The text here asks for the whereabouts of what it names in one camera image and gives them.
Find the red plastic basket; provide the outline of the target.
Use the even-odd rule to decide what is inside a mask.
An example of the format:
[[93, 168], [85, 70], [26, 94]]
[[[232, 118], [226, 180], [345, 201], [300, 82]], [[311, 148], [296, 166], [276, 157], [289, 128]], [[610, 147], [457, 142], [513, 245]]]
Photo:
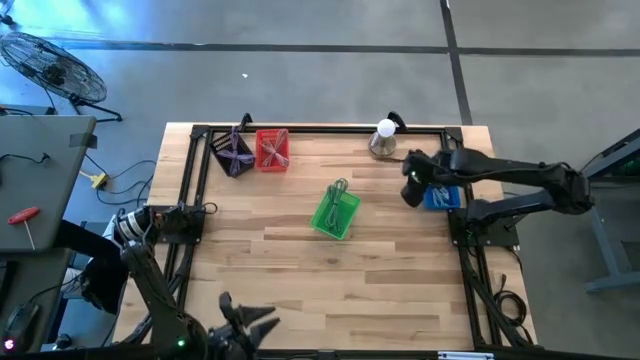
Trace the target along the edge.
[[256, 132], [255, 166], [262, 172], [284, 172], [290, 164], [289, 131], [286, 128]]

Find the green plastic basket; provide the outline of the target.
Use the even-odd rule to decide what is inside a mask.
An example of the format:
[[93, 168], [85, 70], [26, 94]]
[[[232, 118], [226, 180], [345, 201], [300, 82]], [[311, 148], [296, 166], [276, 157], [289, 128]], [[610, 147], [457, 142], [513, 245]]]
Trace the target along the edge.
[[358, 211], [361, 200], [359, 197], [341, 190], [334, 190], [330, 185], [314, 215], [310, 225], [337, 240], [343, 240]]

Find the yellow power plug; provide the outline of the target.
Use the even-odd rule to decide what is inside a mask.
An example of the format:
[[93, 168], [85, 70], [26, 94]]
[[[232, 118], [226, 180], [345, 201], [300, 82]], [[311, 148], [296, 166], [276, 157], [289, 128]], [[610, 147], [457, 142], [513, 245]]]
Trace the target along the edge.
[[87, 178], [90, 182], [91, 182], [91, 187], [93, 189], [99, 189], [102, 186], [104, 186], [109, 179], [109, 176], [102, 172], [98, 175], [94, 175], [94, 174], [88, 174], [82, 170], [79, 171], [79, 174], [85, 178]]

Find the black floor fan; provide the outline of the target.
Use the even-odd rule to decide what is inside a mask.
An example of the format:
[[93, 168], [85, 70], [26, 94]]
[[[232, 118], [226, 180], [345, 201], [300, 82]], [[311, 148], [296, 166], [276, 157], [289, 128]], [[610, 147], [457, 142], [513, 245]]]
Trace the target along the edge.
[[120, 113], [101, 107], [107, 97], [104, 80], [76, 56], [49, 41], [24, 32], [0, 36], [0, 56], [14, 70], [69, 101], [78, 115], [80, 107], [110, 114], [98, 122], [122, 122]]

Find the blue plastic basket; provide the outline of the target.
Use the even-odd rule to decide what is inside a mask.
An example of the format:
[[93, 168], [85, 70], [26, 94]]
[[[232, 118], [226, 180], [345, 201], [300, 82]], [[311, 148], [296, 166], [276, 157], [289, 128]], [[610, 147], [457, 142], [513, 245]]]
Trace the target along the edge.
[[428, 210], [449, 210], [461, 206], [459, 188], [456, 186], [428, 186], [423, 199]]

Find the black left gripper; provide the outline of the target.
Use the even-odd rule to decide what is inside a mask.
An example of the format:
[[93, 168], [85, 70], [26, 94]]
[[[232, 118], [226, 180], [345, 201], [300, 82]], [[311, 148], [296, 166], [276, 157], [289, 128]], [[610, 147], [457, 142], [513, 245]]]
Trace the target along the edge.
[[226, 323], [208, 330], [209, 360], [254, 360], [254, 346], [260, 346], [280, 323], [279, 317], [271, 318], [252, 326], [248, 332], [249, 325], [270, 315], [276, 308], [234, 306], [229, 292], [219, 296], [219, 308]]

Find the red handled hex key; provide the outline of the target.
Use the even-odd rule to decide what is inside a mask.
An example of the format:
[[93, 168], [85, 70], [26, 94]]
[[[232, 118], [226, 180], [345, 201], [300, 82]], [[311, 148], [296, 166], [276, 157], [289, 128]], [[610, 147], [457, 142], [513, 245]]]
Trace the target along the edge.
[[33, 236], [29, 227], [29, 221], [35, 216], [37, 216], [39, 213], [40, 213], [39, 207], [29, 207], [15, 213], [14, 215], [10, 216], [7, 220], [7, 223], [9, 225], [18, 225], [18, 224], [24, 225], [29, 238], [29, 242], [33, 250], [36, 249], [36, 246], [35, 246]]

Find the black computer mouse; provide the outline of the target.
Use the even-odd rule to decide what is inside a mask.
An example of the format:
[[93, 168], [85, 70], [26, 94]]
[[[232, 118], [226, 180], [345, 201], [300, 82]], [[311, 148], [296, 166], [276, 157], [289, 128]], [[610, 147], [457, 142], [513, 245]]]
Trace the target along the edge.
[[5, 350], [18, 351], [31, 345], [39, 312], [40, 306], [34, 302], [26, 302], [13, 310], [2, 331]]

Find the grey standing desk frame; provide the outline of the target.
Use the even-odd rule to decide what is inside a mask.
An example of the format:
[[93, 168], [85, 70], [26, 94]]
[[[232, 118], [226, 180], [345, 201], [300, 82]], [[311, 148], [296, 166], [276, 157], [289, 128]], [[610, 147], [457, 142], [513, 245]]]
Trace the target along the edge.
[[582, 172], [595, 197], [592, 229], [608, 271], [585, 290], [640, 286], [640, 128], [597, 153]]

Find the white bulb table lamp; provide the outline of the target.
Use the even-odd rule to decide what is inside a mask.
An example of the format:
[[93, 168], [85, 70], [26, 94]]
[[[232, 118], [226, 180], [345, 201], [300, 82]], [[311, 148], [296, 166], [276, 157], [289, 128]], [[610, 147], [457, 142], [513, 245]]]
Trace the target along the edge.
[[368, 140], [369, 150], [376, 156], [390, 156], [396, 149], [396, 124], [388, 119], [378, 122], [375, 132]]

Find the black aluminium table frame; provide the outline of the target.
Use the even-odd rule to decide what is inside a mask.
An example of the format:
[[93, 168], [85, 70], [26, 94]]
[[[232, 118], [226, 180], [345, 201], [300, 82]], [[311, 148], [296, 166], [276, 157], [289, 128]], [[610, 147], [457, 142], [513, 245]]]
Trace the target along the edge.
[[[149, 201], [210, 212], [185, 285], [186, 310], [204, 326], [223, 323], [218, 298], [229, 292], [276, 308], [259, 360], [433, 359], [507, 344], [463, 281], [447, 216], [404, 202], [399, 164], [368, 149], [372, 126], [290, 124], [289, 168], [237, 178], [198, 129], [167, 125]], [[310, 225], [330, 185], [361, 200], [343, 240]]]

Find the grey desk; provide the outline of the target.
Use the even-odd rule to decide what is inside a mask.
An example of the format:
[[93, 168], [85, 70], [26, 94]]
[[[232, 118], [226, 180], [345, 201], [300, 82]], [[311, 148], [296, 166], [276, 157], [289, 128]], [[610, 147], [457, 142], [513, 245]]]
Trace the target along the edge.
[[[42, 252], [55, 237], [86, 151], [97, 145], [92, 116], [0, 116], [0, 254]], [[29, 207], [36, 249], [23, 224], [7, 220]]]

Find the dark desk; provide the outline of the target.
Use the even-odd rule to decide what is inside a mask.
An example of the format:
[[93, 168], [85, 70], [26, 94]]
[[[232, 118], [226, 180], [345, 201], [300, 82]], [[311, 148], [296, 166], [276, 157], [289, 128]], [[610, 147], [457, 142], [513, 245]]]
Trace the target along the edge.
[[33, 295], [39, 311], [33, 325], [32, 344], [29, 353], [36, 353], [49, 339], [52, 323], [58, 312], [60, 287], [69, 265], [72, 252], [57, 248], [42, 253], [2, 255], [2, 259], [15, 261], [17, 267], [6, 297], [0, 301], [0, 337], [5, 324], [19, 305], [26, 303]]

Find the black plastic basket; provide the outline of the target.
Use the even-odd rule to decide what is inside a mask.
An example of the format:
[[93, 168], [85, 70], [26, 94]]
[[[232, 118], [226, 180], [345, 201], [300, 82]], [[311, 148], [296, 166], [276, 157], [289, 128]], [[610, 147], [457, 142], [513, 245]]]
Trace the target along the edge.
[[256, 157], [242, 138], [242, 132], [239, 126], [233, 126], [210, 145], [222, 170], [231, 178], [237, 178], [255, 165]]

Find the person's leg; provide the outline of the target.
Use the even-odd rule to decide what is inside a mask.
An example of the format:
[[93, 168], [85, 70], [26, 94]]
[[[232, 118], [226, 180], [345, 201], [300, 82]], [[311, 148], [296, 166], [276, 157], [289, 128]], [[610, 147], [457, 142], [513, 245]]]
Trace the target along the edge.
[[79, 281], [82, 297], [111, 315], [117, 315], [129, 270], [121, 260], [122, 240], [111, 220], [102, 235], [62, 220], [54, 246], [68, 248], [90, 258]]

